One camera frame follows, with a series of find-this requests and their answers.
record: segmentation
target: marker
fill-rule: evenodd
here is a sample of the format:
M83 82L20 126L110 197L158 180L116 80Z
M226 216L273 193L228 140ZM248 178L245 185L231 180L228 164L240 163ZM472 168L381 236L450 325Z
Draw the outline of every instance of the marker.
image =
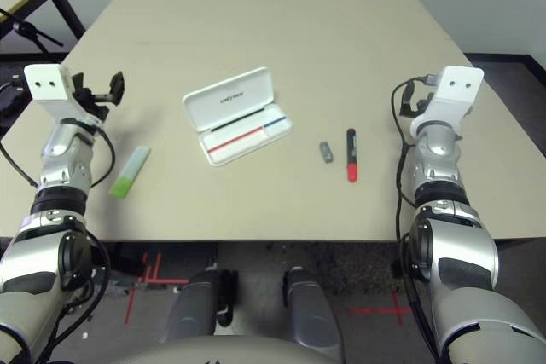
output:
M347 179L350 182L358 179L357 132L353 128L347 130Z

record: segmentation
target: red tape marking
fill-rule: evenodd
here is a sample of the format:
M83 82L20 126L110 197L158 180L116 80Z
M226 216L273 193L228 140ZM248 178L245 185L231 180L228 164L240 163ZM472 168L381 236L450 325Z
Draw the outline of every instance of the red tape marking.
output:
M153 285L186 285L189 283L188 279L159 279L157 276L160 272L160 266L161 266L161 252L158 252L157 256L155 257L155 265L154 265L154 275L150 277L150 273L152 271L152 267L148 264L148 253L145 251L142 254L142 264L146 265L146 275L144 278L142 276L138 276L137 282L138 283L149 283ZM127 305L127 311L125 312L125 324L129 324L129 319L131 318L131 312L133 310L133 304L135 302L135 294L136 294L136 288L132 287L129 291L129 303Z
M135 300L135 287L131 288L129 293L129 305L127 306L127 312L125 313L125 324L129 324L129 319L131 318L131 311L133 310L133 301Z
M396 309L396 320L399 326L402 326L402 315L400 314L400 308L398 307L398 298L396 297L396 291L392 291L392 301L394 302L394 308Z
M157 274L160 272L161 264L161 252L158 251L157 257L155 257L154 279L157 279Z

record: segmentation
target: floor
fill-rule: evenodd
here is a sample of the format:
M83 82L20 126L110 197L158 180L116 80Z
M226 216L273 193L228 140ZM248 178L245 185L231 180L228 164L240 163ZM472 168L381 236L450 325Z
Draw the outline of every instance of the floor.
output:
M546 155L544 87L521 64L476 66L485 70L486 81ZM0 66L0 84L12 69ZM499 254L497 290L518 303L546 333L546 239L502 245ZM408 309L401 280L392 274L393 243L156 243L124 244L121 251L121 256L138 260L144 255L151 280L144 277L139 282L116 273L92 320L62 343L52 358L81 364L110 362L157 345L180 282L216 260L221 269L238 270L240 278L234 321L217 328L217 334L287 338L282 276L301 265L328 294L344 337L347 364L433 362ZM168 284L158 283L162 280Z

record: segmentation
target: red stripe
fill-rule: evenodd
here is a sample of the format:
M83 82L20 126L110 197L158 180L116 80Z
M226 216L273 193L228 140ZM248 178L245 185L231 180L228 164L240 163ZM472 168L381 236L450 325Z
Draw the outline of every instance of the red stripe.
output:
M127 313L125 313L125 324L129 324L129 318L131 317L131 311L133 310L133 300L135 300L135 287L131 288L129 293L129 305L127 306Z
M157 274L160 272L161 252L158 252L155 257L154 279L157 279Z
M240 136L236 136L235 138L233 138L233 139L231 139L231 140L229 140L229 141L227 141L227 142L224 142L224 143L222 143L222 144L220 144L220 145L217 145L217 146L214 147L214 148L209 149L207 152L208 152L208 153L212 153L212 152L216 151L217 149L220 149L220 148L225 147L226 145L229 145L231 142L238 141L238 140L240 140L241 138L244 138L245 136L250 136L251 134L253 134L253 133L257 132L257 131L260 131L260 130L262 130L263 128L264 128L264 127L258 127L258 128L255 129L255 130L251 130L251 131L245 132L244 134L241 134Z
M402 326L402 315L400 314L400 308L398 307L398 298L396 297L396 292L393 290L392 301L394 302L394 307L396 308L396 320L399 326Z
M153 285L186 285L189 283L188 279L148 279L146 283Z

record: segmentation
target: black cable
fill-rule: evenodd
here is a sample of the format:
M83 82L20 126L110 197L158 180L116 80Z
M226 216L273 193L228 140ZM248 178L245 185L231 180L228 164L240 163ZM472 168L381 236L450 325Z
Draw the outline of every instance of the black cable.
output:
M9 162L11 166L14 167L14 169L21 175L23 178L26 179L28 183L31 184L32 187L37 188L38 184L36 181L34 181L32 178L28 176L26 172L24 172L15 161L9 156L8 151L6 151L6 148L3 147L2 143L0 142L0 153L2 153L3 157Z
M5 84L2 84L0 85L0 92L4 91L5 89L9 88L9 87L13 87L13 83L12 82L7 82ZM8 154L8 151L6 151L6 148L4 148L4 146L2 145L2 143L0 142L0 153L2 153L3 157L9 162L9 164L11 166L13 166L13 168L17 171L17 173L19 175L21 175L23 178L25 178L25 180L32 186L32 187L35 187L37 188L38 187L38 184L36 183L36 181L34 181L26 172L24 172L18 165L17 163L13 160L13 158L11 158L11 156Z
M4 83L0 85L0 93L4 91L5 89L8 89L9 87L13 86L11 81L8 81L7 83Z
M28 347L28 345L26 344L26 341L24 340L24 338L22 336L20 336L18 332L16 332L15 330L11 329L8 326L5 326L4 324L0 324L0 332L5 332L6 334L8 334L20 346L22 356L17 357L17 358L21 359L22 362L30 363L31 362L31 350Z
M425 340L425 344L427 345L428 350L433 356L435 362L439 362L439 355L435 347L436 344L434 341L433 330L428 324L427 317L425 316L425 312L422 309L421 298L419 297L419 292L417 291L415 282L412 279L410 272L408 272L407 270L407 267L411 263L410 253L406 251L408 246L407 239L409 238L409 236L409 233L404 234L400 241L400 246L398 247L398 256L400 257L400 261L402 264L402 274L404 277L404 287L406 290L409 306L411 307L411 313L414 316L415 323L419 328L419 332Z
M76 298L73 302L67 304L65 306L65 310L68 312L70 309L74 309L78 306L81 306L82 304L86 304L87 302L91 300L94 294L95 294L95 282L93 281L93 279L89 279L89 281L87 282L87 287L85 288L85 291L82 293L82 296L84 295L84 297L80 296L79 298Z
M404 199L409 205L415 208L415 204L412 203L411 200L409 200L406 197L406 195L402 192L402 172L404 170L405 160L408 155L408 151L414 145L411 145L406 141L404 133L402 132L402 128L400 127L400 123L398 122L398 116L396 114L396 109L394 106L394 97L396 96L396 93L398 90L400 90L404 86L408 86L408 84L414 81L421 81L425 83L426 77L414 77L409 80L406 80L403 83L397 85L391 94L392 118L394 119L394 124L396 125L398 133L400 135L400 140L402 142L402 147L400 149L400 158L398 159L398 165L397 165L397 171L396 171L396 189L398 192L398 199L397 199L397 207L396 207L396 215L395 215L395 229L396 229L396 239L398 243L398 258L400 259L400 264L402 266L402 276L404 278L404 287L406 291L406 296L408 298L408 303L409 303L409 306L411 307L411 312L414 316L415 323L417 324L417 327L419 328L419 332L421 333L425 341L425 344L427 345L431 355L433 356L434 361L439 362L439 355L435 347L433 331L422 309L421 298L419 297L419 293L417 292L417 289L415 287L415 282L413 281L413 278L411 277L410 272L408 272L407 270L410 260L409 260L409 253L405 251L405 247L407 246L406 241L409 238L410 234L406 233L404 234L404 236L401 236L400 234L400 212L402 210L402 199Z
M104 130L102 128L97 128L96 132L98 132L101 135L101 137L104 139L104 141L107 143L108 148L110 148L110 154L112 156L111 156L111 160L110 160L110 167L108 168L108 170L106 171L106 173L103 176L101 176L96 182L93 182L91 184L92 188L96 187L99 183L101 183L106 178L108 178L108 176L112 172L114 166L116 165L116 152L113 149L113 145L112 145L112 142L110 141L110 138L108 138L106 132L104 132Z
M84 130L87 130L89 132L93 132L93 131L96 131L98 132L101 137L104 139L104 141L107 143L108 145L108 148L110 149L110 155L111 155L111 160L110 160L110 166L108 167L108 170L106 171L106 173L101 176L97 181L93 182L91 184L91 187L95 187L97 186L99 183L101 183L102 181L104 181L106 178L108 178L108 176L110 175L110 173L112 172L115 164L116 164L116 152L115 150L113 149L113 144L112 142L110 141L110 138L108 138L108 135L106 134L106 132L104 132L104 130L102 128L99 128L99 127L96 127L96 126L93 126L93 125L89 125L89 124L86 124L86 123L83 123L81 121L78 121L77 119L75 118L64 118L62 121L61 121L61 124L72 124L72 125L77 125L78 127L80 128L83 128Z
M87 232L87 235L90 237L91 241L93 241L93 243L96 245L96 247L99 249L99 252L101 253L102 261L104 262L104 276L102 277L101 288L99 289L98 293L96 294L91 304L84 311L84 313L59 336L55 337L55 339L53 340L50 340L50 342L42 351L42 354L40 354L37 360L38 364L47 362L47 360L51 356L51 352L53 351L53 349L57 345L59 345L59 343L65 340L74 330L76 330L76 328L78 328L80 324L82 324L85 320L87 320L87 318L91 315L95 307L101 301L102 296L104 296L104 293L106 292L106 289L108 287L108 281L110 280L110 256L108 255L108 252L106 248L104 247L104 245L99 241L99 239L95 237L95 235L93 235L89 231Z

